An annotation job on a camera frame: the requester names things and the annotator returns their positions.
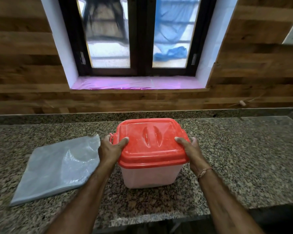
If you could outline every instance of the window sill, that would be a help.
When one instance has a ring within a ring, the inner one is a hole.
[[[186,90],[202,89],[191,76],[78,77],[72,90]]]

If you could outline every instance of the window frame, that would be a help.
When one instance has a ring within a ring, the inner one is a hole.
[[[195,76],[216,0],[200,0],[185,68],[152,68],[156,0],[127,0],[130,68],[92,68],[77,2],[59,0],[79,76]]]

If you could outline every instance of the plastic container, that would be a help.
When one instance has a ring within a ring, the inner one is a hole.
[[[182,165],[189,161],[175,137],[189,138],[170,118],[134,119],[121,122],[113,144],[128,136],[118,164],[128,188],[149,188],[172,184]]]

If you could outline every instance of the blue cloth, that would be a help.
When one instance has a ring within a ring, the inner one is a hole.
[[[183,35],[199,0],[156,0],[154,44],[161,53],[153,61],[187,58],[185,47],[175,47]]]

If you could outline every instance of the red lid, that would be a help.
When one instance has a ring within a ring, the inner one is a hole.
[[[184,148],[175,137],[189,138],[181,126],[170,118],[134,119],[121,122],[113,144],[128,136],[118,164],[126,169],[154,168],[187,163]]]

